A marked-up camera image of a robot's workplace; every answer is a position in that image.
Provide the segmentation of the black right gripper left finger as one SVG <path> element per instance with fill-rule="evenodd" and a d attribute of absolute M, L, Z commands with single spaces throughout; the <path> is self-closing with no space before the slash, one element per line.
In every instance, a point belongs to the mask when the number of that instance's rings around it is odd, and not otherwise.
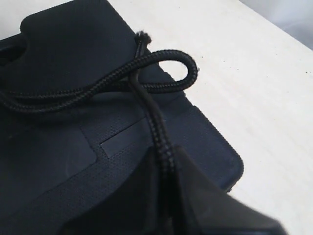
<path fill-rule="evenodd" d="M 62 226 L 61 235 L 156 235 L 160 175 L 149 148 L 127 180 L 98 205 Z"/>

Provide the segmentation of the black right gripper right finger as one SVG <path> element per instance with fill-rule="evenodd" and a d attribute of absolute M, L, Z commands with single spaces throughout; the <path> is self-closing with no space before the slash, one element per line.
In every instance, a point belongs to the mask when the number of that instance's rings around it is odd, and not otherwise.
<path fill-rule="evenodd" d="M 240 203 L 217 187 L 181 146 L 175 147 L 172 203 L 177 235 L 285 235 L 275 219 Z"/>

